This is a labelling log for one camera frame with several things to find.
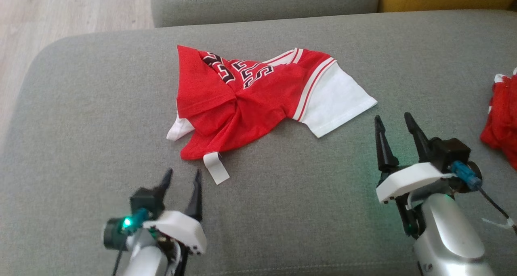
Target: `red fabric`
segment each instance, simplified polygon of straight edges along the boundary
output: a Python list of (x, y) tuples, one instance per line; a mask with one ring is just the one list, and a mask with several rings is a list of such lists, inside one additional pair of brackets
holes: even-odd
[(492, 109), (480, 139), (493, 149), (501, 149), (517, 170), (517, 75), (503, 76), (492, 91)]
[(290, 62), (270, 66), (228, 61), (178, 46), (178, 114), (195, 128), (181, 158), (196, 160), (207, 153), (236, 149), (269, 133), (284, 118), (292, 118), (305, 83), (330, 57), (304, 49), (293, 63), (298, 51), (285, 55), (292, 57)]

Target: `light wood floor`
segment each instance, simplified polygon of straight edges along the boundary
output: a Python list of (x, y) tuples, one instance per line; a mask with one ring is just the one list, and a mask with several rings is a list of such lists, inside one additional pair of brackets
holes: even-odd
[(60, 38), (150, 29), (150, 0), (0, 0), (0, 153), (32, 59)]

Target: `green led light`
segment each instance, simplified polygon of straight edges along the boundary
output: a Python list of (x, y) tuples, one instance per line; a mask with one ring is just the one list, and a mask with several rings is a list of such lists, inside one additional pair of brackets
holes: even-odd
[(122, 223), (122, 228), (127, 228), (128, 226), (130, 226), (133, 222), (131, 221), (131, 219), (129, 217), (126, 217), (124, 219), (124, 222)]

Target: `gray cushion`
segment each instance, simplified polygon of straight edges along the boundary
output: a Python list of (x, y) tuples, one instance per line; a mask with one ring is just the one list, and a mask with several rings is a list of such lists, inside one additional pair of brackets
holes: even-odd
[(378, 0), (151, 0), (156, 27), (374, 13), (377, 5)]
[[(382, 116), (402, 164), (417, 161), (408, 110), (428, 136), (467, 143), (485, 190), (515, 219), (516, 172), (478, 136), (494, 75), (517, 66), (516, 32), (517, 13), (429, 11), (60, 40), (28, 71), (0, 158), (2, 274), (109, 274), (116, 252), (102, 246), (103, 223), (126, 215), (129, 195), (167, 167), (175, 175), (166, 206), (183, 210), (199, 167), (209, 246), (189, 260), (189, 275), (414, 276), (414, 241), (395, 205), (377, 202), (373, 117)], [(285, 120), (224, 153), (231, 178), (216, 186), (202, 162), (179, 158), (188, 137), (165, 139), (176, 116), (176, 44), (235, 59), (266, 60), (296, 46), (323, 51), (379, 103), (320, 139)], [(502, 217), (478, 194), (457, 202), (497, 274), (517, 274), (515, 235), (481, 221)]]

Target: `white sleeve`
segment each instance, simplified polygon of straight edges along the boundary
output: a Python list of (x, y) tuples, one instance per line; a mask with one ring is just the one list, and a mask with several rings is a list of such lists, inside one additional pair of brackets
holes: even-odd
[(185, 136), (193, 130), (194, 127), (187, 119), (181, 119), (179, 118), (179, 115), (176, 114), (176, 121), (172, 125), (171, 129), (168, 131), (167, 140), (179, 140), (179, 138)]
[(330, 59), (323, 62), (318, 74), (307, 81), (299, 111), (294, 116), (318, 138), (377, 104), (336, 60)]

